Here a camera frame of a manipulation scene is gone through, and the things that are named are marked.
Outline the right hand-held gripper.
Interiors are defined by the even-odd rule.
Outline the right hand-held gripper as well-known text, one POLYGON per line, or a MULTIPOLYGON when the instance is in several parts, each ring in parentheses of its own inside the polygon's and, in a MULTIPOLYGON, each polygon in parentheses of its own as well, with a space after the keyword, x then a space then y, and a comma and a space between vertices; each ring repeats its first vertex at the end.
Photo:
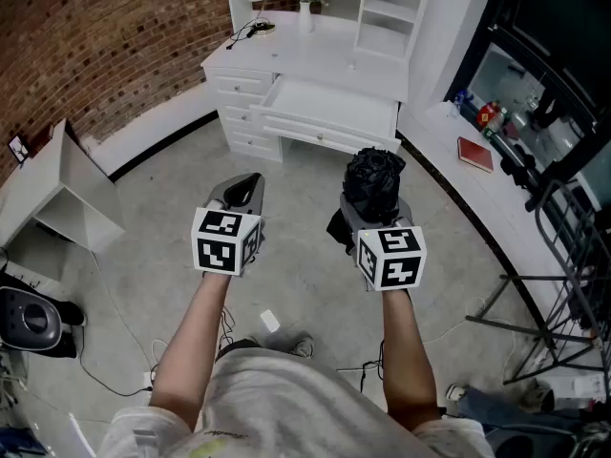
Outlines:
POLYGON ((344 193, 340 211, 355 247, 355 265, 367 291, 383 292, 417 287, 427 259, 422 228, 413 226, 410 206, 397 199, 393 227, 361 229, 361 219, 344 193))

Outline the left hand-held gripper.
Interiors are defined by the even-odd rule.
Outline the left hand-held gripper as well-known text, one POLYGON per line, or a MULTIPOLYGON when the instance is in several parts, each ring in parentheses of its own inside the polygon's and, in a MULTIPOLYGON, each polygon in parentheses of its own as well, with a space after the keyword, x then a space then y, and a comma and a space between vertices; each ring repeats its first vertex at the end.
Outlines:
POLYGON ((191 241, 197 270, 243 275, 263 241, 264 186, 260 173, 231 177, 217 185, 212 199, 196 210, 191 241))

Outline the person's left forearm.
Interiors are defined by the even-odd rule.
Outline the person's left forearm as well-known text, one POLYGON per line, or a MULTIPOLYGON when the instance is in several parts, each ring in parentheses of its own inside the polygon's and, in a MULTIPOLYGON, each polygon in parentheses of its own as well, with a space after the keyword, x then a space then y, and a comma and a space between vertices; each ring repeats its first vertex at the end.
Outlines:
POLYGON ((230 281, 228 275, 204 274, 156 370, 149 405, 176 414, 190 429, 211 378, 230 281))

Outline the person's right forearm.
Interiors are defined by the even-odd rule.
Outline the person's right forearm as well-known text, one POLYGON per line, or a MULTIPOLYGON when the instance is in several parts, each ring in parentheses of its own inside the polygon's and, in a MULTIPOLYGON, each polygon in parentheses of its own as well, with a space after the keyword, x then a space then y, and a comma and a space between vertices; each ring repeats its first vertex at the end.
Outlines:
POLYGON ((440 418, 432 366, 409 294, 385 291, 383 390, 388 415, 409 431, 440 418))

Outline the white shelf unit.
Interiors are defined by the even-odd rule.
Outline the white shelf unit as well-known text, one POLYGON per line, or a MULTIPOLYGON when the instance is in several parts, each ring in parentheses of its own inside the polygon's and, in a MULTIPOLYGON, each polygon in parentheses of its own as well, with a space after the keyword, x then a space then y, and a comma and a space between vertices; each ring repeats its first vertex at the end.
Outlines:
POLYGON ((354 48, 406 63, 428 0, 360 0, 354 48))

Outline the white window sill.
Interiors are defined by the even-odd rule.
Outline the white window sill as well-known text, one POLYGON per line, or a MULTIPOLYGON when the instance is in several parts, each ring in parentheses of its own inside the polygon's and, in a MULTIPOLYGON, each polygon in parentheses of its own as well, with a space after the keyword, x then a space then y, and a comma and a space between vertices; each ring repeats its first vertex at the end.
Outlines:
POLYGON ((459 159, 457 140, 483 138, 462 116, 450 115, 448 102, 413 114, 402 106, 397 131, 413 147, 402 175, 415 224, 423 229, 428 257, 416 294, 434 301, 443 290, 463 287, 483 296, 494 272, 515 271, 536 325, 557 307, 562 273, 538 230, 552 226, 525 210, 527 193, 500 168, 487 173, 459 159))

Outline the green label bottle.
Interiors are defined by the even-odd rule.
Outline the green label bottle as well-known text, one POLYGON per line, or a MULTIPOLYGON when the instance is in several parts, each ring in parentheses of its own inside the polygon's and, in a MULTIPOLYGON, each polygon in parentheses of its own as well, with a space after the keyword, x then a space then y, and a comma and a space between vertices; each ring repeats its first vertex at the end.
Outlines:
POLYGON ((482 130, 483 136, 491 141, 502 129, 505 119, 507 115, 507 110, 505 108, 501 108, 498 113, 494 115, 494 117, 489 120, 482 130))

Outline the black bag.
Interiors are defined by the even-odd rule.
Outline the black bag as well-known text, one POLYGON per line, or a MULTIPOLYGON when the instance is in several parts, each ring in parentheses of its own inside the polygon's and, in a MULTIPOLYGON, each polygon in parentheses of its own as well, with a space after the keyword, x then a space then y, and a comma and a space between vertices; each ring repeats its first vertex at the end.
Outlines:
POLYGON ((543 181, 537 170, 535 157, 527 153, 519 144, 512 145, 501 155, 502 171, 513 179, 517 187, 530 194, 530 198, 525 203, 526 211, 535 211, 543 196, 543 181))

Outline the red packet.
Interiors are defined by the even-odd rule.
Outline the red packet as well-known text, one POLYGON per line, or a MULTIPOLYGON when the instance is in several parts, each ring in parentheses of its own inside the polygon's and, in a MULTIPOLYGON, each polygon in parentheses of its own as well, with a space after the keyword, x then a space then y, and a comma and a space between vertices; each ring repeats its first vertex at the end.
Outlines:
POLYGON ((490 101, 481 107, 476 116, 478 126, 483 129, 500 112, 501 108, 496 101, 490 101))

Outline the person's grey sneaker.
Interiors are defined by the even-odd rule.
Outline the person's grey sneaker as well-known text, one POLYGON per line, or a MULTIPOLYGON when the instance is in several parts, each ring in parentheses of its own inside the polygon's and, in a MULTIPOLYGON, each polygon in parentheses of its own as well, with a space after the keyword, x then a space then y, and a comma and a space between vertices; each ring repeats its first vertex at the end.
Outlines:
POLYGON ((294 346, 290 349, 290 353, 294 356, 312 359, 315 352, 315 342, 311 336, 303 336, 294 346))

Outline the person's black trousers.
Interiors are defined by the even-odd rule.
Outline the person's black trousers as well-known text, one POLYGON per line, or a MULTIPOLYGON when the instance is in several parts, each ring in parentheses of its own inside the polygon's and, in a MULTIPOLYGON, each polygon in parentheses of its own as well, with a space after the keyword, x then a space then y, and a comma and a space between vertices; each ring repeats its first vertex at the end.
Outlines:
POLYGON ((216 357, 216 362, 225 356, 226 354, 238 350, 238 349, 249 349, 249 348, 261 348, 262 346, 252 339, 242 339, 239 341, 235 341, 233 343, 229 343, 224 348, 220 349, 218 355, 216 357))

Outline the white side cabinet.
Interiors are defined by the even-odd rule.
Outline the white side cabinet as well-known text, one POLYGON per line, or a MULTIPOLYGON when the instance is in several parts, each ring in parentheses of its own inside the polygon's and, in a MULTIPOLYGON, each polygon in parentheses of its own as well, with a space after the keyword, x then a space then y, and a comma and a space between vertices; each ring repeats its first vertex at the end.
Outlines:
POLYGON ((0 187, 0 248, 7 272, 41 290, 60 283, 68 245, 103 251, 124 233, 115 185, 67 133, 51 140, 0 187))

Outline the black metal rack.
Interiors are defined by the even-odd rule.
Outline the black metal rack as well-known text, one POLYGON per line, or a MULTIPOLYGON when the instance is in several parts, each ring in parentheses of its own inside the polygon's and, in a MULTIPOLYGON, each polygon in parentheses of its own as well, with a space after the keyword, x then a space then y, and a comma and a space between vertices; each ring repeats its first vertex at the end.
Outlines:
POLYGON ((542 195, 535 223, 550 267, 500 275, 497 290, 466 319, 525 338, 515 368, 502 373, 504 385, 537 379, 560 398, 611 402, 611 249, 605 234, 594 212, 557 180, 542 195), (542 297, 527 306, 534 326, 490 317, 511 284, 542 297))

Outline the grey floor appliance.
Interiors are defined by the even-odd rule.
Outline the grey floor appliance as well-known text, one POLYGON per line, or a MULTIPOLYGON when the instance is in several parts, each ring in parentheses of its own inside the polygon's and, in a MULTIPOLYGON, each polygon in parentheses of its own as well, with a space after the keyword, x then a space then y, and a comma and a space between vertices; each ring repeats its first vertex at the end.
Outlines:
POLYGON ((24 351, 46 351, 61 339, 60 315, 47 300, 29 291, 0 287, 0 342, 24 351))

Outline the small picture frame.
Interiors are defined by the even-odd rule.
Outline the small picture frame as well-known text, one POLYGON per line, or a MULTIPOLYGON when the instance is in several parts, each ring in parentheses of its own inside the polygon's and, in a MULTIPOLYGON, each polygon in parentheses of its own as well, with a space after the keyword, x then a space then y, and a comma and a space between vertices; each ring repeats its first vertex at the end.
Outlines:
POLYGON ((8 146, 19 165, 22 165, 30 157, 27 143, 21 135, 15 135, 9 141, 8 146))

